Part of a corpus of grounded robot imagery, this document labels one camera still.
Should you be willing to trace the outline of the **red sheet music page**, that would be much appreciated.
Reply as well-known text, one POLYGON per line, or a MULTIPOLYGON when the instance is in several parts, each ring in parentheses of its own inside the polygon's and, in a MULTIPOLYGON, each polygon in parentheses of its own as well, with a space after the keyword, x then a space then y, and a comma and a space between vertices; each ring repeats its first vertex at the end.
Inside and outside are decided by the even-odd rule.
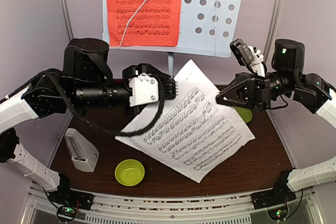
POLYGON ((182 0, 107 0, 111 47, 175 47, 182 0))

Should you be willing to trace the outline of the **white perforated music stand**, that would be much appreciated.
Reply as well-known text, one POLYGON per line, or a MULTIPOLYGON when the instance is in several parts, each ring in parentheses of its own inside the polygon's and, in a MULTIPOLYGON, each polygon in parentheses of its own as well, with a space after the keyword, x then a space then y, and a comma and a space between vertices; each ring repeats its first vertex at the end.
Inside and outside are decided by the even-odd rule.
POLYGON ((103 40, 112 49, 162 51, 169 55, 193 54, 228 58, 241 0, 182 0, 180 34, 175 47, 111 47, 107 25, 107 0, 102 0, 103 40))

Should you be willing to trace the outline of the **white metronome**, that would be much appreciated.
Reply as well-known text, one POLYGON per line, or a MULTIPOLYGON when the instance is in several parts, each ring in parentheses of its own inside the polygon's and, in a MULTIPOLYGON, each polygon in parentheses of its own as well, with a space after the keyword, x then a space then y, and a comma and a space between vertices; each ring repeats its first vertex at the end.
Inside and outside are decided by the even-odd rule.
POLYGON ((82 172, 93 173, 99 158, 99 151, 76 129, 65 132, 66 145, 74 167, 82 172))

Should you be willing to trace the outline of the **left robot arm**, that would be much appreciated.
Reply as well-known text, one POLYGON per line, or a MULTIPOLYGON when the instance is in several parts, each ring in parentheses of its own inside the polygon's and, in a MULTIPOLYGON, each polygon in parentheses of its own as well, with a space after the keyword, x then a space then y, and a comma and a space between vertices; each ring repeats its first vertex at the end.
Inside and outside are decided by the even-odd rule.
POLYGON ((1 162, 17 167, 64 205, 76 199, 69 178, 30 155, 19 141, 16 125, 67 111, 85 122, 89 110, 158 103, 152 121, 131 132, 103 129, 87 122, 90 128, 112 137, 138 136, 154 127, 165 101, 176 98, 175 80, 148 63, 129 66, 123 70, 122 80, 114 80, 107 64, 108 52, 109 45, 103 40, 72 39, 65 48, 62 70, 44 70, 1 100, 1 162))

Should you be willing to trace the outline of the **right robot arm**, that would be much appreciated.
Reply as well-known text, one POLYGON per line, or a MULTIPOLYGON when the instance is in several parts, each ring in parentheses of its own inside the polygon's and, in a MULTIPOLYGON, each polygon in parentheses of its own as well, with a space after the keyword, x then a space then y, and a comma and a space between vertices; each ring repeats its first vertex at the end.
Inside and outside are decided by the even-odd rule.
POLYGON ((272 110, 271 102, 283 95, 293 98, 311 113, 335 126, 335 87, 316 73, 304 74, 305 46, 290 39, 276 39, 273 72, 267 72, 260 50, 242 39, 229 45, 238 63, 248 72, 235 79, 216 96, 217 104, 258 111, 272 110))

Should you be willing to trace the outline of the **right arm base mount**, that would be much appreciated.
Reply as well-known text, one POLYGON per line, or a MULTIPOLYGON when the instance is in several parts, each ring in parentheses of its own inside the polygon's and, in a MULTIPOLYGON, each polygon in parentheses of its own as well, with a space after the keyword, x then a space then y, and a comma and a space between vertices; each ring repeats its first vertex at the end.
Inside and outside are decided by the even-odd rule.
POLYGON ((296 193, 288 188, 273 188, 251 194, 254 209, 266 209, 273 221, 285 221, 290 217, 288 203, 296 199, 296 193))

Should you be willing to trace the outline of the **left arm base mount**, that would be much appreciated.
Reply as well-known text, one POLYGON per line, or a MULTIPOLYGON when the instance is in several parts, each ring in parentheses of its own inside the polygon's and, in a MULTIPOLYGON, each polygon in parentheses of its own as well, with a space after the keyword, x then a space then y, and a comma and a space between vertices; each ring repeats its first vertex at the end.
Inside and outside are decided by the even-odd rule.
POLYGON ((48 201, 56 208, 56 217, 59 221, 69 223, 74 221, 79 210, 90 210, 94 195, 70 190, 68 194, 59 191, 46 192, 48 201))

